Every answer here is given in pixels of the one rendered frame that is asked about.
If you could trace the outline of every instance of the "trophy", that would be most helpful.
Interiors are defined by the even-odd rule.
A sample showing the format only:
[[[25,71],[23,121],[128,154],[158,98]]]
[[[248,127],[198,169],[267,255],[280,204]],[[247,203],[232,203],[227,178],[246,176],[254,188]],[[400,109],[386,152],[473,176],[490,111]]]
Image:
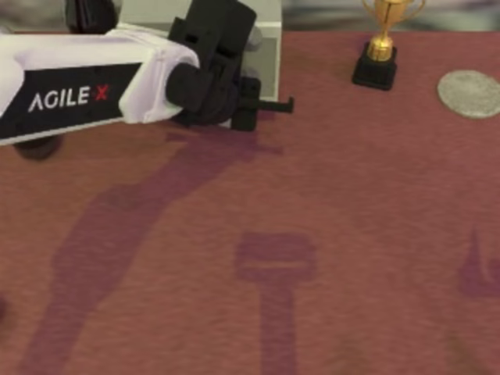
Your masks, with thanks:
[[[381,31],[365,43],[361,57],[358,59],[352,83],[368,88],[391,90],[396,70],[396,55],[398,49],[394,47],[389,37],[389,29],[396,23],[409,20],[416,16],[425,6],[427,0],[420,0],[420,6],[406,15],[408,5],[414,0],[373,0],[371,8],[366,0],[362,4],[366,11],[379,23]]]

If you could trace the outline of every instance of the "brown tabletop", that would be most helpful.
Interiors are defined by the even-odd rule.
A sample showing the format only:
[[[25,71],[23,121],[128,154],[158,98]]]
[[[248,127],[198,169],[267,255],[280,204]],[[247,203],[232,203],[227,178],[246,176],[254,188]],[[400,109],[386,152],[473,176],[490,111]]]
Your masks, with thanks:
[[[500,34],[396,34],[390,92],[350,83],[368,37],[285,34],[257,134],[0,148],[0,374],[500,373],[500,117],[436,95]]]

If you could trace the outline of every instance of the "background wall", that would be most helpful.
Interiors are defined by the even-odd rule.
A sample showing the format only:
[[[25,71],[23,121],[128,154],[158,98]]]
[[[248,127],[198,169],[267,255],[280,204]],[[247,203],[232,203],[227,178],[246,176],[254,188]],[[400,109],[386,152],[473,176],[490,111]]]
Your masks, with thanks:
[[[0,0],[0,22],[22,30],[62,29],[62,3],[63,0]],[[361,0],[283,0],[282,5],[284,24],[289,29],[374,28]],[[417,18],[398,29],[500,30],[500,0],[428,0],[427,8]]]

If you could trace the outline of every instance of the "black trophy base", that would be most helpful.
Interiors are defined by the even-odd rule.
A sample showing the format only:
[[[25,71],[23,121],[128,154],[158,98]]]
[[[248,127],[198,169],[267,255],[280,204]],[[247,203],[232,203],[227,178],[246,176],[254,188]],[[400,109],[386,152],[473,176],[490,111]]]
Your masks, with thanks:
[[[352,75],[352,83],[367,88],[389,91],[392,89],[396,70],[398,69],[396,64],[398,49],[396,47],[392,48],[392,56],[388,61],[373,61],[368,56],[369,46],[370,43],[365,43],[365,48],[356,63]]]
[[[59,150],[63,137],[52,135],[14,144],[14,148],[24,159],[42,161]]]

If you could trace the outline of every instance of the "trophy handle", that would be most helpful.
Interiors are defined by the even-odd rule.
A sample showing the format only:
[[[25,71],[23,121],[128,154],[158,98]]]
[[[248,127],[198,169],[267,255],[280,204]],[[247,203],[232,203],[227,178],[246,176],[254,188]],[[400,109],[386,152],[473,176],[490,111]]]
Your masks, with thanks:
[[[375,13],[375,9],[371,8],[368,3],[366,2],[366,0],[361,0],[362,1],[362,6],[365,7],[366,11],[371,14],[372,16],[377,16],[377,14]]]
[[[427,3],[427,0],[421,0],[421,1],[422,1],[422,2],[421,2],[421,4],[420,4],[420,6],[419,6],[417,9],[415,9],[413,12],[411,12],[408,16],[406,16],[406,17],[402,17],[402,18],[401,18],[401,21],[410,20],[410,19],[412,19],[413,17],[415,17],[417,14],[419,14],[419,13],[420,13],[420,11],[421,11],[421,10],[423,9],[423,7],[425,6],[425,4]]]

